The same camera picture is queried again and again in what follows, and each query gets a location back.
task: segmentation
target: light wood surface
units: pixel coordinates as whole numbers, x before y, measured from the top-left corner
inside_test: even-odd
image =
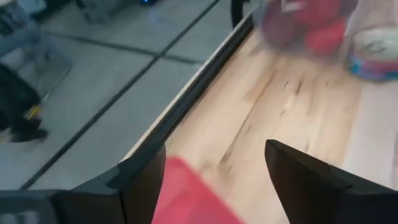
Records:
[[[367,24],[356,24],[352,30]],[[396,114],[398,82],[366,82],[338,65],[266,51],[252,35],[177,126],[166,148],[168,156],[187,161],[246,223],[288,223],[267,171],[266,140],[282,141],[396,189]]]
[[[277,139],[343,164],[363,82],[252,35],[166,142],[246,223],[287,223],[264,160]]]

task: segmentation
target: tile grout line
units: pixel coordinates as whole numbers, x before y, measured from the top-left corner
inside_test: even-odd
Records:
[[[181,33],[179,33],[173,41],[171,41],[165,49],[156,55],[137,75],[124,85],[86,124],[73,135],[62,147],[52,156],[31,178],[29,178],[20,190],[27,190],[34,185],[72,146],[104,115],[115,102],[117,102],[129,89],[135,84],[145,73],[170,50],[192,27],[195,26],[220,0],[214,0],[202,13],[194,19]]]
[[[102,42],[102,41],[98,41],[98,40],[88,39],[85,37],[74,37],[71,35],[59,34],[59,33],[55,33],[55,32],[47,32],[47,33],[54,37],[59,37],[59,38],[68,39],[68,40],[74,40],[77,42],[91,44],[91,45],[95,45],[98,47],[104,47],[107,49],[114,49],[114,50],[123,50],[123,51],[127,51],[127,52],[132,52],[135,54],[142,54],[142,55],[147,55],[147,56],[151,56],[151,57],[160,56],[161,58],[164,58],[167,60],[186,63],[186,64],[190,64],[190,65],[204,63],[204,62],[201,62],[198,60],[193,60],[193,59],[185,58],[185,57],[179,57],[176,55],[161,55],[161,53],[153,52],[151,50],[146,50],[146,49],[140,49],[138,47],[131,47],[131,46],[126,46],[126,45],[113,44],[113,43],[109,43],[109,42]]]

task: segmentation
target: floor tile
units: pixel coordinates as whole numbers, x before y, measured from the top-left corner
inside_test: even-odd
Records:
[[[56,43],[73,60],[73,68],[44,103],[43,125],[50,136],[44,142],[0,145],[1,190],[19,188],[152,60],[71,40]]]
[[[119,163],[196,70],[158,61],[32,188],[71,189]]]
[[[230,0],[221,0],[167,54],[205,61],[232,31]]]
[[[74,4],[44,24],[58,34],[162,51],[214,0],[161,0],[152,7],[131,4],[104,24],[87,23]]]

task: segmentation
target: shoe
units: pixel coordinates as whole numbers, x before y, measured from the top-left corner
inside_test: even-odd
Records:
[[[49,133],[43,129],[37,129],[28,133],[14,133],[12,134],[10,142],[28,142],[36,139],[45,139]]]
[[[38,129],[42,125],[42,120],[39,118],[31,118],[29,122],[32,124],[34,129]]]

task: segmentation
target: red object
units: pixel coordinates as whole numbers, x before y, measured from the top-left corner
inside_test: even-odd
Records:
[[[283,48],[298,39],[299,27],[291,13],[283,13],[280,1],[270,3],[262,19],[264,37],[274,47]]]
[[[180,159],[167,159],[152,224],[241,224]]]
[[[294,12],[295,20],[308,29],[327,26],[338,17],[340,0],[290,0],[303,2],[304,7]]]
[[[317,55],[336,52],[343,41],[346,29],[345,19],[340,19],[328,27],[310,31],[305,36],[307,47]]]

